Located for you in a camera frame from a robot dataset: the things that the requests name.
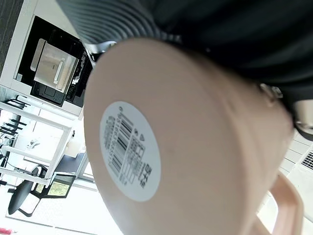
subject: ribbed fabric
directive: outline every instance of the ribbed fabric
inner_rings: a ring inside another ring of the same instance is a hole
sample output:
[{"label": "ribbed fabric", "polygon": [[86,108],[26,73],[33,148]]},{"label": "ribbed fabric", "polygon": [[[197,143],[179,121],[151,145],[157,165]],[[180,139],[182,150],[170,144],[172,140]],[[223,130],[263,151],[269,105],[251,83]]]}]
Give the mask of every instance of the ribbed fabric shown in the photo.
[{"label": "ribbed fabric", "polygon": [[82,41],[99,44],[132,37],[178,41],[179,36],[163,32],[151,14],[136,1],[59,0]]},{"label": "ribbed fabric", "polygon": [[57,1],[87,44],[179,41],[250,79],[313,83],[312,0]]}]

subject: white wall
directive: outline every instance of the white wall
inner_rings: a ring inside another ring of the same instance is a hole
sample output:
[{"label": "white wall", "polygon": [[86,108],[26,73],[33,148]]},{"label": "white wall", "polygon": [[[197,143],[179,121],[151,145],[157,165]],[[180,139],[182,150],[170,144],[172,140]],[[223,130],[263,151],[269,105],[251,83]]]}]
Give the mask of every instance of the white wall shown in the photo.
[{"label": "white wall", "polygon": [[78,34],[56,0],[38,0],[34,14],[78,38]]}]

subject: barcode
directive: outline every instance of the barcode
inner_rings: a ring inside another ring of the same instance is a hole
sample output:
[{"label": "barcode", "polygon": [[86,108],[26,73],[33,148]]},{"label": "barcode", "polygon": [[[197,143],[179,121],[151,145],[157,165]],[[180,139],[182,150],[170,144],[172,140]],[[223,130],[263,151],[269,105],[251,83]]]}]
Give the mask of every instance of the barcode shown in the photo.
[{"label": "barcode", "polygon": [[121,171],[126,150],[128,148],[128,140],[131,137],[132,131],[133,131],[133,123],[129,121],[125,115],[121,114],[121,125],[116,141],[116,145],[114,148],[114,153],[112,156],[112,161],[111,161],[111,168],[115,172],[115,174],[118,176],[118,174]]},{"label": "barcode", "polygon": [[129,121],[129,119],[121,114],[121,126],[120,131],[125,135],[127,139],[130,139],[132,131],[133,131],[133,123]]}]

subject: table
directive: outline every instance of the table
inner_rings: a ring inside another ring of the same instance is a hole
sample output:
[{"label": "table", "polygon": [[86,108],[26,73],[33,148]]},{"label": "table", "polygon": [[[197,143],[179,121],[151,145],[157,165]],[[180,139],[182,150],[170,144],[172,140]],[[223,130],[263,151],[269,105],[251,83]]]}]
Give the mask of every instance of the table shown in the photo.
[{"label": "table", "polygon": [[[42,178],[40,178],[38,176],[33,176],[33,175],[30,175],[30,174],[25,174],[25,173],[21,173],[21,172],[17,172],[17,171],[12,171],[12,170],[8,170],[8,169],[6,169],[4,167],[0,167],[0,173],[2,173],[2,174],[8,174],[8,175],[16,176],[16,177],[22,178],[24,180],[29,180],[29,181],[32,181],[32,182],[35,182],[35,183],[46,185],[46,187],[47,187],[50,184],[50,182],[51,182],[51,178],[53,177],[55,168],[57,167],[59,161],[61,160],[61,158],[63,156],[63,152],[65,150],[66,144],[67,144],[67,142],[68,142],[68,140],[69,140],[69,138],[71,136],[72,127],[65,126],[65,125],[63,125],[61,123],[57,123],[57,122],[48,120],[46,118],[40,117],[38,115],[31,114],[29,112],[26,112],[24,110],[12,107],[12,106],[10,106],[8,104],[5,104],[5,103],[2,103],[2,102],[0,102],[0,109],[7,110],[9,112],[12,112],[14,114],[20,115],[22,117],[29,118],[29,119],[32,119],[32,120],[35,120],[35,121],[38,121],[38,122],[42,122],[42,123],[45,123],[45,124],[50,125],[52,127],[58,128],[60,130],[63,130],[63,133],[62,133],[62,136],[61,136],[60,141],[58,143],[57,149],[56,149],[56,151],[54,153],[54,156],[53,156],[53,158],[52,158],[52,160],[50,162],[50,166],[48,167],[48,170],[47,170],[47,173],[46,173],[44,179],[42,179]],[[21,154],[21,155],[24,155],[24,156],[27,156],[27,157],[30,157],[30,158],[34,158],[34,159],[40,160],[40,161],[43,160],[40,156],[35,156],[33,154],[27,153],[27,152],[25,152],[23,150],[19,150],[19,149],[10,147],[10,146],[2,146],[1,149],[3,149],[4,151],[9,151],[9,152],[12,152],[12,153]]]}]

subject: mug handle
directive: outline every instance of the mug handle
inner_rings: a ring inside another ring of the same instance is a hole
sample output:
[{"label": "mug handle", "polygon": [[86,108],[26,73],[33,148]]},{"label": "mug handle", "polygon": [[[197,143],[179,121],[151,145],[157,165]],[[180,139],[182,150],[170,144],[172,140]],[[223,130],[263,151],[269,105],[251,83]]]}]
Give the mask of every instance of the mug handle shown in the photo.
[{"label": "mug handle", "polygon": [[[272,235],[301,235],[303,222],[303,202],[294,185],[279,173],[270,189],[278,206],[278,214]],[[263,223],[257,218],[250,235],[270,235]]]}]

